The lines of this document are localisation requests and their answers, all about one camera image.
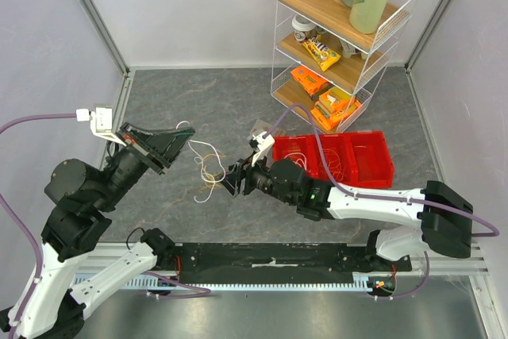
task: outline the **red tray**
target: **red tray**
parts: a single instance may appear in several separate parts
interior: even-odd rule
[[[365,188],[391,187],[394,166],[381,131],[320,137],[325,158],[337,182]],[[309,176],[322,180],[329,179],[321,162],[314,135],[275,137],[272,152],[274,160],[285,157],[292,159],[301,167],[305,164]]]

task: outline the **jar lid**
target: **jar lid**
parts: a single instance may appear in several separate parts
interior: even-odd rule
[[[312,21],[307,20],[300,15],[295,15],[291,24],[293,25],[294,29],[302,32],[309,32],[316,28],[316,25]]]

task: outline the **marble textured surface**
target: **marble textured surface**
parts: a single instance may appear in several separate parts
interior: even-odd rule
[[[147,129],[189,121],[195,140],[215,145],[231,164],[250,153],[247,135],[255,121],[273,122],[285,110],[270,95],[271,69],[138,71],[125,120]],[[294,114],[283,121],[287,135],[311,133]],[[413,96],[402,68],[389,68],[369,108],[348,131],[382,130],[395,167],[394,188],[423,187],[436,174]],[[209,148],[195,145],[202,155]],[[204,199],[194,154],[185,149],[165,176],[147,172],[110,214],[104,241],[124,241],[136,227],[159,227],[174,241],[363,243],[382,222],[311,222],[277,200],[253,192],[232,196],[218,188]],[[217,166],[210,161],[210,170]]]

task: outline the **wooden shelf board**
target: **wooden shelf board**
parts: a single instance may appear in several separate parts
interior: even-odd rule
[[[280,102],[282,102],[286,106],[291,106],[294,103],[301,103],[306,107],[309,111],[314,108],[314,102],[310,99],[310,96],[305,92],[302,85],[290,79],[284,85],[282,85],[277,91],[274,92],[274,97],[277,98]],[[306,121],[309,121],[307,114],[305,114],[301,109],[294,109],[301,117],[304,117]],[[335,134],[334,130],[325,129],[321,123],[319,123],[315,118],[314,124],[325,134]]]
[[[328,48],[333,49],[336,52],[340,52],[340,42],[337,36],[334,36],[331,33],[326,33],[323,36],[322,42]],[[292,57],[293,60],[301,62],[310,70],[326,78],[328,81],[334,83],[344,91],[347,91],[349,94],[353,94],[356,84],[360,79],[362,69],[365,65],[365,60],[362,60],[361,55],[354,55],[348,59],[341,57],[341,59],[332,65],[327,71],[322,71],[310,53],[303,47],[302,44],[295,40],[293,33],[280,41],[278,48]],[[381,57],[381,53],[375,52],[369,57],[368,65],[372,65],[379,57]]]
[[[375,33],[365,35],[358,32],[349,23],[351,9],[342,0],[279,0],[303,16],[317,22],[354,45],[370,51],[374,43]],[[384,9],[379,25],[397,12],[398,7],[388,3]]]

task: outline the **white panel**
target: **white panel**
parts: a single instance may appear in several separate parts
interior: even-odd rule
[[[508,311],[508,2],[453,0],[414,68],[445,180],[501,230],[482,239]]]
[[[0,125],[114,102],[121,74],[78,0],[0,0],[0,10]],[[44,195],[52,169],[72,157],[97,165],[103,147],[77,121],[29,122],[2,134],[0,191],[37,239],[53,208]],[[0,209],[0,309],[17,301],[34,263]]]
[[[418,0],[395,63],[405,63],[439,0]],[[94,0],[130,66],[271,63],[276,0]]]

